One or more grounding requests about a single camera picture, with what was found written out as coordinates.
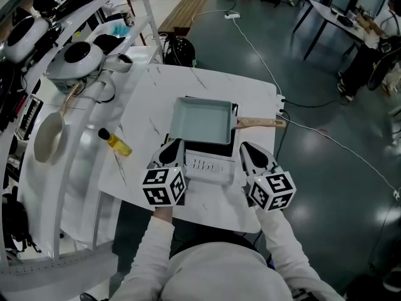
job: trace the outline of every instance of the white marker cube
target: white marker cube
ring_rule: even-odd
[[[147,169],[141,188],[150,205],[175,206],[187,189],[181,167]]]
[[[296,192],[289,172],[253,177],[253,181],[249,197],[265,211],[286,208]]]

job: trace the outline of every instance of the black bottle cap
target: black bottle cap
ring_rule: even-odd
[[[98,132],[98,135],[101,139],[104,139],[104,140],[109,140],[109,138],[110,138],[110,133],[107,131],[106,128],[101,128]]]

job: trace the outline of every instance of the black table leg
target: black table leg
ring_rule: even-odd
[[[313,5],[311,4],[310,7],[308,8],[308,10],[306,10],[306,12],[304,13],[304,15],[302,16],[301,20],[296,24],[293,33],[299,28],[299,26],[301,26],[301,23],[305,20],[305,18],[307,17],[307,15],[309,15],[309,13],[311,12],[312,9],[313,9]]]
[[[315,44],[318,42],[319,37],[320,37],[321,33],[323,32],[323,30],[324,30],[324,28],[325,28],[325,26],[326,26],[326,23],[327,23],[327,20],[325,20],[325,21],[323,22],[323,24],[321,25],[321,27],[320,27],[318,33],[316,34],[314,40],[312,41],[311,45],[309,46],[309,49],[308,49],[308,51],[306,52],[305,57],[303,57],[304,60],[307,59],[307,57],[308,57],[309,54],[311,53],[313,47],[314,47]]]
[[[351,47],[349,47],[349,48],[343,53],[343,57],[348,56],[348,55],[352,52],[352,50],[354,49],[354,47],[356,47],[356,46],[355,46],[355,43],[353,43],[353,44],[351,45]]]

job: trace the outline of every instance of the person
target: person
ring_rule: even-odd
[[[375,34],[365,37],[357,55],[345,72],[339,71],[340,82],[337,89],[348,101],[352,101],[360,87],[366,85],[373,73],[373,64],[380,59],[377,50],[380,37],[400,35],[401,0],[388,0],[388,9],[382,10],[376,19],[366,21],[358,17],[366,28],[372,28]]]
[[[130,273],[110,301],[343,300],[311,268],[280,210],[256,214],[276,270],[248,240],[229,231],[229,240],[184,243],[169,260],[172,208],[157,208]]]

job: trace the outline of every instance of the wooden platform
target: wooden platform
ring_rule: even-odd
[[[181,0],[159,27],[160,33],[186,36],[192,26],[192,17],[200,13],[207,0]]]

